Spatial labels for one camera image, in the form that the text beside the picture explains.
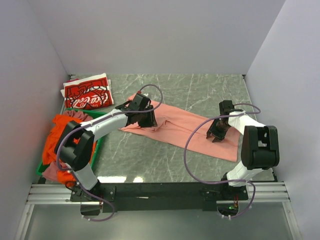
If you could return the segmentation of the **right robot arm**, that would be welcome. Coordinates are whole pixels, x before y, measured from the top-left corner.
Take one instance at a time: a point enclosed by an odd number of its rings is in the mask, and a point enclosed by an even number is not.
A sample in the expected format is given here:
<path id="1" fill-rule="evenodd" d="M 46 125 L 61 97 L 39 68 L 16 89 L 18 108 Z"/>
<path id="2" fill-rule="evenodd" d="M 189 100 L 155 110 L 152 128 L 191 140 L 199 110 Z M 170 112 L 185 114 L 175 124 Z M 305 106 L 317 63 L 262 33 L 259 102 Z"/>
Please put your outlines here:
<path id="1" fill-rule="evenodd" d="M 210 125 L 206 137 L 212 137 L 214 143 L 220 143 L 232 129 L 242 135 L 241 161 L 221 179 L 231 182 L 219 187 L 221 197 L 230 200 L 244 193 L 246 181 L 279 164 L 278 130 L 275 126 L 252 119 L 244 110 L 236 109 L 231 100 L 221 101 L 219 112 L 219 118 Z"/>

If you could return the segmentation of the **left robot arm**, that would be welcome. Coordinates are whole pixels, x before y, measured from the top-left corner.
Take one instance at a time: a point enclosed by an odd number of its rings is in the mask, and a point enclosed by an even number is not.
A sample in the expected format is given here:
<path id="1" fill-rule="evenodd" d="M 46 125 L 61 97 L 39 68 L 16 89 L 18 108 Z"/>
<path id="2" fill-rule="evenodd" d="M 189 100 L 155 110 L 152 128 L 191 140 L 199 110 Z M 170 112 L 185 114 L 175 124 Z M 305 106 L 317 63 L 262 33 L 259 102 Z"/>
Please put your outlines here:
<path id="1" fill-rule="evenodd" d="M 61 162 L 66 165 L 62 169 L 71 172 L 88 201 L 101 196 L 101 183 L 89 163 L 94 143 L 114 130 L 133 124 L 142 128 L 157 126 L 152 101 L 141 92 L 103 116 L 81 123 L 72 120 L 63 129 L 54 149 L 57 166 L 60 168 Z"/>

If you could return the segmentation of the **pink t-shirt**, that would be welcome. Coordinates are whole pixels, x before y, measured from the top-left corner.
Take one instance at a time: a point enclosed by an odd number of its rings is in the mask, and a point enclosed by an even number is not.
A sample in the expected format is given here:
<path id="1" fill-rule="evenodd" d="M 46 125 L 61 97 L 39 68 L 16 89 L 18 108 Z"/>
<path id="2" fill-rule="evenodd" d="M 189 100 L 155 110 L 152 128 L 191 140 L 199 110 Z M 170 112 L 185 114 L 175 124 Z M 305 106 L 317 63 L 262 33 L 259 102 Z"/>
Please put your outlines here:
<path id="1" fill-rule="evenodd" d="M 120 130 L 184 148 L 191 133 L 207 120 L 206 117 L 164 103 L 155 110 L 155 119 L 157 127 L 141 128 L 134 123 Z M 212 142 L 213 137 L 206 138 L 210 125 L 208 122 L 197 130 L 187 149 L 210 157 L 236 162 L 240 133 L 232 127 L 227 131 L 223 141 Z"/>

